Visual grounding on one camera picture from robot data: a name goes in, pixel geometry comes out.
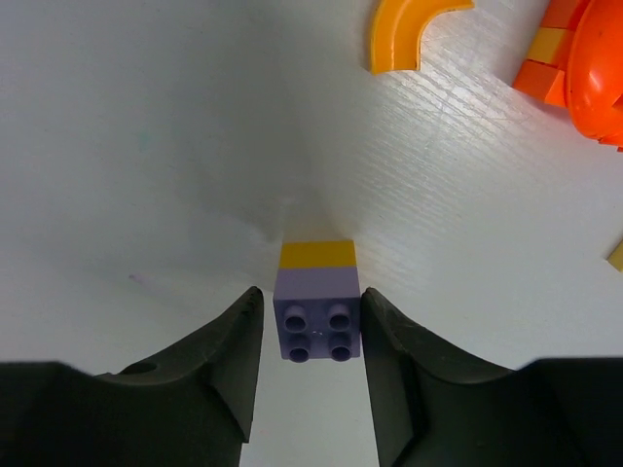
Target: round orange object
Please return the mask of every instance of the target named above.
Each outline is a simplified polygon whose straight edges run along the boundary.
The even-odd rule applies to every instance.
[[[592,0],[584,13],[569,56],[567,104],[573,124],[584,136],[620,144],[623,0]]]

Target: yellow block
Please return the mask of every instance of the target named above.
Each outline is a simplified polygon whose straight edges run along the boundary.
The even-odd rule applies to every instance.
[[[623,241],[608,256],[607,261],[619,272],[623,272]]]
[[[540,61],[549,65],[558,65],[556,63],[557,55],[561,47],[564,45],[563,40],[568,35],[565,29],[556,29],[553,27],[541,27],[538,29],[532,47],[528,51],[528,60]]]
[[[357,266],[352,240],[284,243],[281,247],[282,269],[347,266]]]

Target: purple block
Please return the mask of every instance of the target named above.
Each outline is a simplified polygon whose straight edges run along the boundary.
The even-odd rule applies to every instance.
[[[358,357],[360,300],[357,268],[280,269],[273,303],[281,357]]]

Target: orange plastic piece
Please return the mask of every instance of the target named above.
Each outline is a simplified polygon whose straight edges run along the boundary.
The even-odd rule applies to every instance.
[[[573,43],[573,34],[573,31],[566,29],[539,28],[528,51],[527,59],[562,69],[566,68]]]
[[[513,88],[546,104],[566,107],[565,72],[532,60],[524,61]]]
[[[574,31],[590,0],[552,0],[541,27],[558,27]]]
[[[623,144],[615,138],[623,133],[623,1],[592,0],[588,6],[569,58],[567,102],[584,136]]]
[[[381,0],[370,38],[372,73],[419,70],[426,26],[442,13],[469,8],[472,0]]]

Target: stacked toy block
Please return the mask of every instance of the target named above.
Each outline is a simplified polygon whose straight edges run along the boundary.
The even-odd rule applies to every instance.
[[[354,242],[285,243],[274,295],[281,357],[358,357],[360,300]]]
[[[565,75],[575,30],[590,0],[552,0],[513,84],[546,104],[567,107]]]

